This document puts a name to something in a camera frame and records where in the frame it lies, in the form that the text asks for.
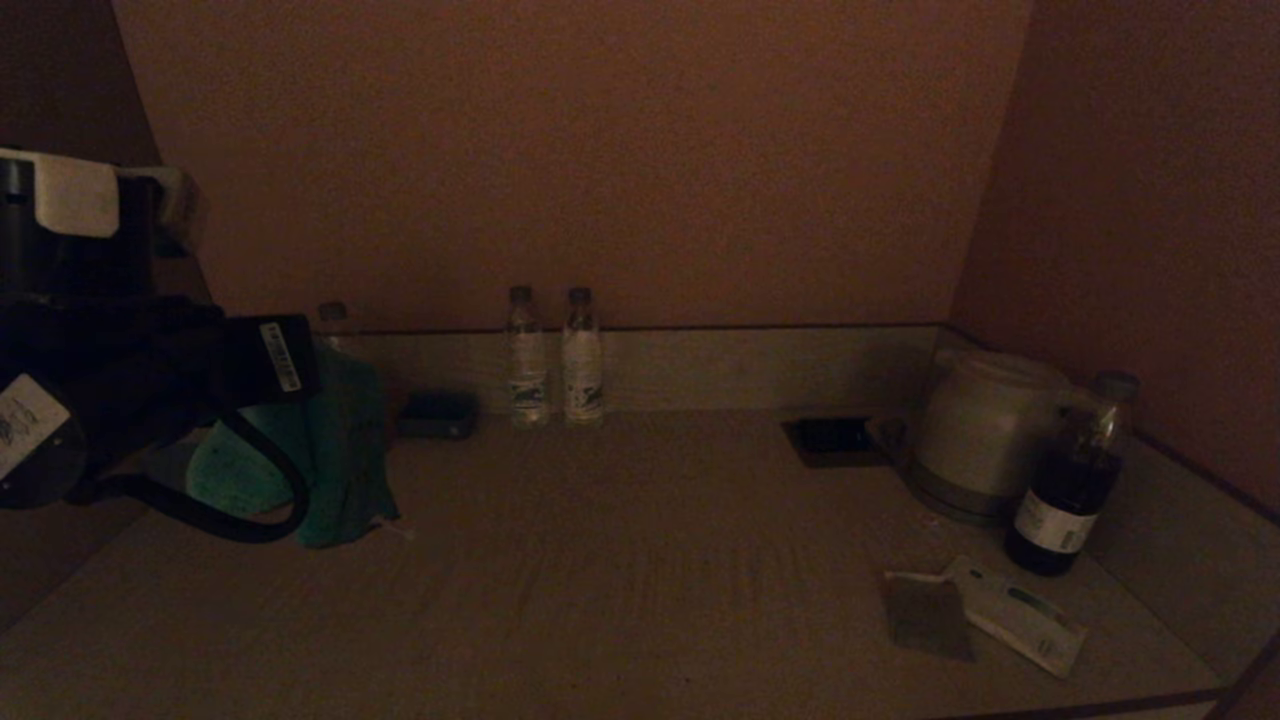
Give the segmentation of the small blue tray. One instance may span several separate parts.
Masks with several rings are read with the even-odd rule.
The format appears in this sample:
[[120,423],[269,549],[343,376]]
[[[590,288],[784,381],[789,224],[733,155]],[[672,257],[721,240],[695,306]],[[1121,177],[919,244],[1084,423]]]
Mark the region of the small blue tray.
[[410,393],[396,416],[399,436],[416,439],[467,439],[477,424],[480,402],[465,392]]

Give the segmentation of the dark cola bottle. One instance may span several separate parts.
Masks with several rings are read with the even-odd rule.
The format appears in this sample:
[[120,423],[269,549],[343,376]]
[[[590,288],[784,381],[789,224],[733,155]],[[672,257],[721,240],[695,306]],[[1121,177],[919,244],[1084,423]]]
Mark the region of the dark cola bottle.
[[1117,370],[1073,391],[1005,536],[1019,568],[1039,577],[1070,571],[1125,468],[1139,393],[1140,379]]

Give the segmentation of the clear water bottle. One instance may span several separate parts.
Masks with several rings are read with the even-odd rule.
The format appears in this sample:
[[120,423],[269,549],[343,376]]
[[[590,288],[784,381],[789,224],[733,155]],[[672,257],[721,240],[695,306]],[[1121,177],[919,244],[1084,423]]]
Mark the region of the clear water bottle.
[[588,287],[568,291],[570,314],[561,342],[564,418],[568,424],[599,425],[604,420],[602,333]]
[[507,389],[513,424],[544,427],[549,421],[547,348],[530,286],[509,288],[506,316],[509,366]]

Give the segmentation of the black recessed socket panel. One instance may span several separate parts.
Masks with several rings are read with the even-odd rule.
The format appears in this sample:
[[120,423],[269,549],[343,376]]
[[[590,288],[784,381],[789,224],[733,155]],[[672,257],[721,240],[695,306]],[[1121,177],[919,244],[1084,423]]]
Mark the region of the black recessed socket panel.
[[782,423],[801,465],[826,468],[883,468],[891,464],[870,430],[870,416],[810,416]]

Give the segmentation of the green fluffy cloth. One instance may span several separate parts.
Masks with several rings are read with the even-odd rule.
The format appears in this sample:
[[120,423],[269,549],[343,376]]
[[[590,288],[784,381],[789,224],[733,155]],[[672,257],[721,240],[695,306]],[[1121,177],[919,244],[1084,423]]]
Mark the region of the green fluffy cloth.
[[[242,418],[301,470],[310,509],[294,537],[307,550],[353,543],[399,510],[387,479],[387,406],[376,369],[314,345],[320,391],[302,404],[241,410]],[[188,495],[223,512],[253,518],[287,506],[279,469],[219,421],[189,465]]]

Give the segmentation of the white electric kettle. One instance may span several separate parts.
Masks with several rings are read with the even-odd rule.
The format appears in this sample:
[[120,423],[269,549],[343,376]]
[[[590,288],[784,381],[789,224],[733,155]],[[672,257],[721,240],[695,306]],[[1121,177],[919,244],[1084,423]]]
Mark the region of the white electric kettle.
[[1023,496],[1076,387],[1011,354],[943,348],[940,382],[913,432],[909,460],[984,495]]

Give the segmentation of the grey tea bag sachet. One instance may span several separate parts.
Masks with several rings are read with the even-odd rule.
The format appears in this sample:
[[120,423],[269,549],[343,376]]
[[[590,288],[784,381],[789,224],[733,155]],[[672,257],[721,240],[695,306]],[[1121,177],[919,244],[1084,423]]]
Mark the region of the grey tea bag sachet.
[[887,571],[884,609],[890,639],[897,647],[975,662],[963,596],[948,578]]

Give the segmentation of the white paper sachet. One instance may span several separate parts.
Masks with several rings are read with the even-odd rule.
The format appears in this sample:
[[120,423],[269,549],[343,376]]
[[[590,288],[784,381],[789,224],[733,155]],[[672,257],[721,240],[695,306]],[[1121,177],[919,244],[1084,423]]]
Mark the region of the white paper sachet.
[[943,570],[956,585],[966,620],[1039,669],[1068,679],[1088,630],[1014,579],[957,556]]

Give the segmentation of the grey kettle base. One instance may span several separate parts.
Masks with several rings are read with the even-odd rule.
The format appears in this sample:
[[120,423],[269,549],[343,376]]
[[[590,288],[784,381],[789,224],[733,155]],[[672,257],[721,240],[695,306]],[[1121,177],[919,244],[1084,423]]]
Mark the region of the grey kettle base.
[[1000,497],[956,486],[914,459],[908,460],[904,480],[911,495],[928,509],[973,527],[1006,527],[1021,502],[1021,496]]

